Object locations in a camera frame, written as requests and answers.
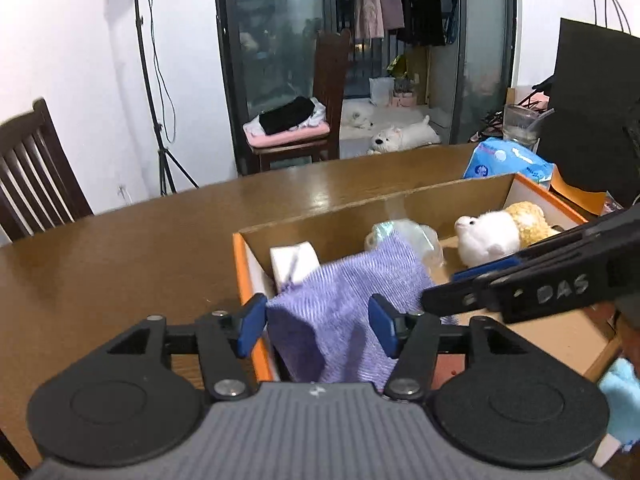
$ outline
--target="cardboard box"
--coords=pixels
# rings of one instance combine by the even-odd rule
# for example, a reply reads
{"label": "cardboard box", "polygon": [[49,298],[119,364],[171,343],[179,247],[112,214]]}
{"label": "cardboard box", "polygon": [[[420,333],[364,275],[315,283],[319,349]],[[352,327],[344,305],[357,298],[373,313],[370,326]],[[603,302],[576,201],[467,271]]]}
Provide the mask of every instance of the cardboard box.
{"label": "cardboard box", "polygon": [[[569,229],[584,219],[545,189],[516,175],[458,180],[421,187],[337,207],[319,214],[254,226],[234,234],[238,287],[244,303],[257,292],[273,297],[270,248],[309,241],[320,263],[330,262],[364,249],[373,224],[410,218],[436,229],[444,247],[446,266],[439,281],[464,267],[457,252],[454,223],[462,215],[478,216],[528,200],[544,211],[549,224]],[[462,324],[478,314],[460,317]],[[579,310],[511,325],[511,329],[581,374],[599,378],[613,357],[609,340],[614,333],[597,327],[590,310]],[[278,380],[268,338],[258,342],[252,354],[258,381]]]}
{"label": "cardboard box", "polygon": [[404,56],[409,79],[414,83],[416,104],[428,104],[430,50],[426,46],[414,46]]}

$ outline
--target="white plush dog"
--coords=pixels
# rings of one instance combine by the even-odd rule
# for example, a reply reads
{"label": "white plush dog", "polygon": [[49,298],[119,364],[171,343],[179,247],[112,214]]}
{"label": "white plush dog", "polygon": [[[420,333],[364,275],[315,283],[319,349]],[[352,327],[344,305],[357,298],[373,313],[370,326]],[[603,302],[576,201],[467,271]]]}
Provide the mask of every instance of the white plush dog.
{"label": "white plush dog", "polygon": [[342,103],[340,124],[342,126],[351,126],[353,128],[370,130],[373,126],[371,118],[375,109],[376,107],[371,103],[346,100]]}
{"label": "white plush dog", "polygon": [[422,122],[409,124],[402,129],[391,127],[371,137],[369,155],[402,152],[427,144],[440,144],[440,136],[429,126],[429,116]]}

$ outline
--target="light blue cloth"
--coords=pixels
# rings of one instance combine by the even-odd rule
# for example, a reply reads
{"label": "light blue cloth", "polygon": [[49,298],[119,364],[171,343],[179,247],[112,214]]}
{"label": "light blue cloth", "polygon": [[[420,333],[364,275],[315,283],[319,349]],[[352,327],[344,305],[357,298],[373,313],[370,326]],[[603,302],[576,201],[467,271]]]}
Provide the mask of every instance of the light blue cloth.
{"label": "light blue cloth", "polygon": [[609,403],[607,432],[630,450],[640,440],[640,380],[631,363],[620,358],[611,365],[599,386]]}
{"label": "light blue cloth", "polygon": [[293,381],[382,388],[396,361],[369,326],[369,298],[377,292],[400,312],[415,312],[433,285],[411,247],[391,233],[372,251],[322,265],[270,300],[269,338]]}

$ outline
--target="purple cloth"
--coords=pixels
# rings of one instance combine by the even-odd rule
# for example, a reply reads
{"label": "purple cloth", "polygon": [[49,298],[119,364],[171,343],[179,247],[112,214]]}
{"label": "purple cloth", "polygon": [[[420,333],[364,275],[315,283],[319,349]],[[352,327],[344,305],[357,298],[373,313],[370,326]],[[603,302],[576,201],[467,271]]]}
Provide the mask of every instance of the purple cloth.
{"label": "purple cloth", "polygon": [[372,381],[382,389],[396,361],[369,326],[369,298],[377,292],[400,312],[415,312],[421,292],[433,285],[411,247],[392,234],[372,251],[321,266],[270,300],[269,338],[293,381]]}

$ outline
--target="white wall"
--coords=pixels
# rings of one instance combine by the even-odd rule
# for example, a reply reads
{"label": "white wall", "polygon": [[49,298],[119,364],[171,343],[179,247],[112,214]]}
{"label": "white wall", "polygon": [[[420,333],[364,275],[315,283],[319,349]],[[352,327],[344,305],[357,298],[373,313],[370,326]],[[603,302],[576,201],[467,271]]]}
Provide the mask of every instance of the white wall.
{"label": "white wall", "polygon": [[104,0],[0,0],[0,121],[44,97],[94,212],[146,200],[122,111]]}
{"label": "white wall", "polygon": [[[146,186],[152,194],[158,194],[158,147],[140,68],[133,0],[105,1],[124,114],[140,153]],[[140,0],[140,7],[147,66],[156,111],[162,121],[147,0]],[[215,0],[154,0],[154,28],[162,74],[177,115],[177,137],[170,146],[172,153],[200,186],[236,177]],[[167,127],[171,133],[171,108],[168,100],[164,100]],[[191,189],[187,179],[173,165],[172,174],[178,190]]]}
{"label": "white wall", "polygon": [[[631,32],[640,36],[640,0],[619,0]],[[604,26],[604,0],[596,0],[598,24]],[[609,28],[620,30],[618,17],[607,4]],[[549,77],[556,65],[560,18],[593,23],[593,0],[519,0],[519,57],[516,53],[514,86],[531,86]]]}
{"label": "white wall", "polygon": [[[140,4],[160,115],[148,7]],[[154,0],[154,18],[177,113],[172,152],[201,186],[235,177],[215,0]],[[0,0],[0,121],[29,110],[39,96],[95,213],[129,202],[121,185],[132,202],[159,194],[133,0]],[[178,190],[191,188],[175,166],[172,172]]]}

